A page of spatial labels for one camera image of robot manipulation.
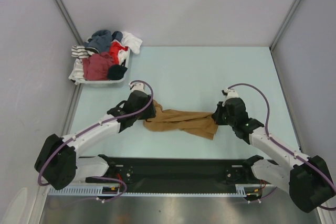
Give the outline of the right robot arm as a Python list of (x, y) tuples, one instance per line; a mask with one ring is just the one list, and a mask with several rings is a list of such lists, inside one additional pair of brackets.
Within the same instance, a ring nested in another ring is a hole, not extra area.
[(244, 101), (234, 86), (222, 91), (224, 101), (217, 104), (212, 119), (217, 125), (228, 125), (236, 137), (261, 150), (271, 162), (255, 155), (246, 160), (242, 169), (243, 179), (254, 183), (257, 179), (273, 184), (289, 194), (292, 202), (303, 212), (309, 213), (335, 197), (335, 184), (323, 158), (310, 157), (291, 148), (269, 132), (270, 115), (265, 123), (249, 117)]

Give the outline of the tan tank top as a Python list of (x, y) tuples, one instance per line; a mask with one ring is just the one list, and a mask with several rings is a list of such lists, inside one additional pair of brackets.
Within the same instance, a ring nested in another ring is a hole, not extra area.
[(218, 125), (212, 119), (212, 113), (210, 112), (164, 109), (156, 101), (153, 104), (156, 116), (143, 122), (143, 126), (149, 131), (180, 130), (208, 140), (212, 140), (217, 133)]

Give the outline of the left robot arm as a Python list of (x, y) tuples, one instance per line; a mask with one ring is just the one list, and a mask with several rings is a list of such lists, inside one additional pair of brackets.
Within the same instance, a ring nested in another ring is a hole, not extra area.
[(48, 136), (34, 165), (39, 186), (56, 190), (86, 178), (110, 182), (116, 169), (104, 155), (83, 157), (83, 153), (107, 137), (120, 134), (136, 121), (155, 117), (154, 93), (146, 93), (150, 85), (142, 80), (131, 81), (127, 100), (111, 108), (97, 122), (76, 133)]

